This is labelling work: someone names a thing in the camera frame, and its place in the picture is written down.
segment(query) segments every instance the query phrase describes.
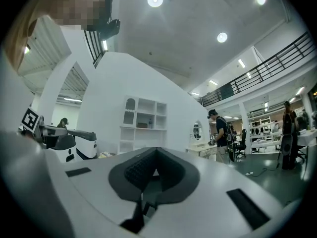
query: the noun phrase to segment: railing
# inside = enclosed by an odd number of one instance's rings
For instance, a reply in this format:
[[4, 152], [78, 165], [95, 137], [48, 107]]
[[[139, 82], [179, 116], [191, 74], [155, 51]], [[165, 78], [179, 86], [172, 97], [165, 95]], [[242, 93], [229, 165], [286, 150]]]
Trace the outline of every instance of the railing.
[[204, 107], [245, 91], [296, 64], [316, 49], [306, 32], [290, 45], [245, 74], [201, 98]]
[[103, 45], [100, 41], [99, 34], [97, 33], [97, 31], [95, 32], [84, 31], [84, 33], [86, 37], [87, 46], [90, 51], [90, 55], [93, 58], [93, 63], [96, 68], [99, 61], [105, 54], [105, 50], [103, 49]]

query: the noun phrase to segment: white partition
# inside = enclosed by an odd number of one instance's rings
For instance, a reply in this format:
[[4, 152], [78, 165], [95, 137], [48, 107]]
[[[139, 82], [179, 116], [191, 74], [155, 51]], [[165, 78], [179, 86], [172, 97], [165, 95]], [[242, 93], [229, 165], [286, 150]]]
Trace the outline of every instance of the white partition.
[[[96, 133], [99, 152], [145, 145], [185, 151], [196, 121], [209, 138], [207, 116], [192, 96], [150, 66], [128, 54], [107, 52], [90, 78], [77, 129]], [[149, 118], [153, 129], [137, 128]]]

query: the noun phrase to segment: ceiling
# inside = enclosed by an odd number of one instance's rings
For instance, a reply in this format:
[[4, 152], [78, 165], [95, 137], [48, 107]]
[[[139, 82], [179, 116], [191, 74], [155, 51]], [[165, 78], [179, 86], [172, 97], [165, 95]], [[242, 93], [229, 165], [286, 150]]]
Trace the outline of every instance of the ceiling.
[[[191, 91], [284, 20], [280, 0], [147, 0], [116, 3], [117, 50], [154, 67]], [[220, 32], [228, 39], [217, 41]]]
[[[28, 45], [31, 49], [24, 55], [18, 74], [33, 93], [41, 95], [52, 71], [70, 54], [70, 49], [60, 27], [46, 16], [38, 19]], [[65, 101], [64, 97], [82, 100], [86, 88], [87, 84], [73, 67], [61, 88], [58, 101], [72, 103]]]
[[[248, 100], [244, 103], [246, 111], [248, 113], [255, 112], [258, 110], [264, 110], [264, 103], [268, 102], [268, 111], [270, 111], [270, 107], [283, 104], [285, 101], [290, 101], [293, 97], [296, 96], [298, 90], [305, 86], [308, 88], [313, 87], [316, 83], [317, 78], [317, 68], [309, 71], [308, 73], [298, 77], [297, 79], [269, 92], [263, 94], [254, 99]], [[229, 116], [229, 117], [241, 117], [241, 112], [239, 105], [232, 106], [225, 110], [217, 110], [217, 112], [221, 116]]]
[[[241, 59], [245, 65], [245, 68], [241, 66], [238, 60]], [[253, 53], [253, 47], [247, 49], [245, 52], [239, 55], [239, 57], [235, 58], [233, 61], [228, 63], [221, 70], [213, 74], [211, 77], [207, 78], [207, 80], [192, 90], [192, 92], [197, 93], [200, 97], [205, 96], [207, 93], [214, 91], [222, 85], [230, 82], [231, 80], [237, 78], [238, 76], [246, 73], [250, 69], [253, 69], [258, 65], [257, 59]], [[212, 80], [216, 82], [218, 85], [210, 83]]]

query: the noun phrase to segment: gray floor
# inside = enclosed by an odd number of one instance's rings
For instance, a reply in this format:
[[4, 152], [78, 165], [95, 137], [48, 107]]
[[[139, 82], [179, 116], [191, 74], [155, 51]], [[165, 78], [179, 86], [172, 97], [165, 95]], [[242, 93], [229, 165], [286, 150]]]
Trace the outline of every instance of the gray floor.
[[[236, 163], [229, 163], [229, 156], [225, 155], [225, 163], [245, 175], [253, 172], [254, 176], [247, 176], [266, 191], [271, 193], [282, 205], [303, 197], [310, 177], [315, 169], [317, 147], [309, 147], [308, 161], [302, 164], [302, 160], [297, 158], [297, 164], [293, 170], [283, 170], [282, 156], [280, 165], [276, 169], [278, 154], [250, 154], [246, 158], [241, 158]], [[144, 201], [154, 202], [156, 195], [160, 192], [160, 182], [152, 181], [143, 193]]]

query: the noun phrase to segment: round window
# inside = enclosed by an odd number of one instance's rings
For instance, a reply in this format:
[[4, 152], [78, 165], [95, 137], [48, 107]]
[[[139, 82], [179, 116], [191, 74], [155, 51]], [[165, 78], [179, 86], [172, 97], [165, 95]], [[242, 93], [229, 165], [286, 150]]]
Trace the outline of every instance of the round window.
[[201, 139], [201, 137], [202, 137], [202, 125], [199, 121], [195, 122], [195, 124], [194, 124], [193, 134], [194, 134], [194, 138], [196, 140]]

